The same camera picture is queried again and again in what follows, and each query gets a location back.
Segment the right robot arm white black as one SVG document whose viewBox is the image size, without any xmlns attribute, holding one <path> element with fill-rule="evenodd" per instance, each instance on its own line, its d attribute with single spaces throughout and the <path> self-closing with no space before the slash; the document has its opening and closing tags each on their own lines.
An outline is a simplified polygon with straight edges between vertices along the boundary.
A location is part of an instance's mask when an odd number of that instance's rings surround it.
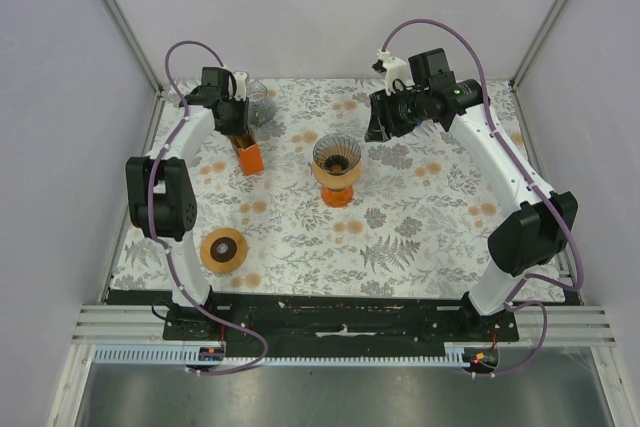
<svg viewBox="0 0 640 427">
<path fill-rule="evenodd" d="M 380 50 L 373 65 L 385 86 L 372 93 L 367 142 L 387 142 L 432 121 L 472 156 L 489 181 L 505 216 L 489 236 L 488 267 L 465 296 L 458 315 L 467 339 L 483 339 L 494 328 L 493 314 L 513 300 L 531 270 L 550 262 L 567 246 L 578 204 L 570 192 L 557 193 L 519 152 L 484 104 L 478 81 L 459 81 L 443 49 L 402 60 Z"/>
</svg>

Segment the orange coffee filter box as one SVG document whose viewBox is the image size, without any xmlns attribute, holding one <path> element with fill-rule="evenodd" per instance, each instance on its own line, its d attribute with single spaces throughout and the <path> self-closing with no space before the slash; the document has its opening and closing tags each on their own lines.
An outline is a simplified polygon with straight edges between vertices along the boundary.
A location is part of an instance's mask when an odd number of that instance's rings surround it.
<svg viewBox="0 0 640 427">
<path fill-rule="evenodd" d="M 240 169 L 245 176 L 255 175 L 264 171 L 261 150 L 256 140 L 255 144 L 246 150 L 236 150 L 232 143 L 231 145 L 236 154 Z"/>
</svg>

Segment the ribbed glass coffee dripper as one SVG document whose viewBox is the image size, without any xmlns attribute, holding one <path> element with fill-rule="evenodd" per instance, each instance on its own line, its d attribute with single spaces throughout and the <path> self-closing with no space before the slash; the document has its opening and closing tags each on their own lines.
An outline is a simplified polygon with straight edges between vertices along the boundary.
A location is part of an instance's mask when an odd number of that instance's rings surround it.
<svg viewBox="0 0 640 427">
<path fill-rule="evenodd" d="M 321 170 L 332 175 L 344 174 L 353 170 L 360 162 L 361 148 L 348 135 L 327 134 L 314 145 L 312 157 Z"/>
</svg>

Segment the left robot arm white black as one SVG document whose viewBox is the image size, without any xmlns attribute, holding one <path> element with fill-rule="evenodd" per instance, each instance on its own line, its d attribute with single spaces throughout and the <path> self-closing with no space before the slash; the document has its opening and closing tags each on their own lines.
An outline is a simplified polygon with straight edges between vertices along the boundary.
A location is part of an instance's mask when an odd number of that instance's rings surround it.
<svg viewBox="0 0 640 427">
<path fill-rule="evenodd" d="M 129 158 L 125 165 L 131 223 L 164 255 L 172 300 L 194 307 L 185 326 L 202 340 L 219 331 L 220 315 L 204 306 L 211 287 L 193 240 L 198 207 L 188 165 L 214 132 L 225 136 L 248 132 L 247 86 L 245 72 L 205 67 L 195 91 L 179 95 L 179 116 L 169 133 L 157 147 Z"/>
</svg>

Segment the bamboo ring dripper stand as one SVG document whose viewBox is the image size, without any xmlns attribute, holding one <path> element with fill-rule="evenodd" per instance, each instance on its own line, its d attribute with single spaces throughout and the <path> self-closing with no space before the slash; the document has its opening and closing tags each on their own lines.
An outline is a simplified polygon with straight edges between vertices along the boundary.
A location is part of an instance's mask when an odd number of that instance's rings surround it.
<svg viewBox="0 0 640 427">
<path fill-rule="evenodd" d="M 361 176 L 362 162 L 355 164 L 350 170 L 346 171 L 326 171 L 317 163 L 312 164 L 312 173 L 315 179 L 323 186 L 330 190 L 344 190 L 352 186 Z"/>
</svg>

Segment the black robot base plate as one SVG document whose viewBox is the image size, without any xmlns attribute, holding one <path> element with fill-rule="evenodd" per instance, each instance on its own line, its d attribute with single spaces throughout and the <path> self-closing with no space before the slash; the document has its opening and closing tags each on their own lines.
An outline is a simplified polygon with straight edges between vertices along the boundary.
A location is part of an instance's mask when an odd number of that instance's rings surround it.
<svg viewBox="0 0 640 427">
<path fill-rule="evenodd" d="M 169 304 L 164 339 L 220 341 L 226 352 L 254 358 L 272 349 L 437 355 L 447 342 L 491 345 L 499 341 L 491 324 L 514 319 L 505 311 L 481 317 L 463 300 L 213 293 L 205 307 L 208 316 Z"/>
</svg>

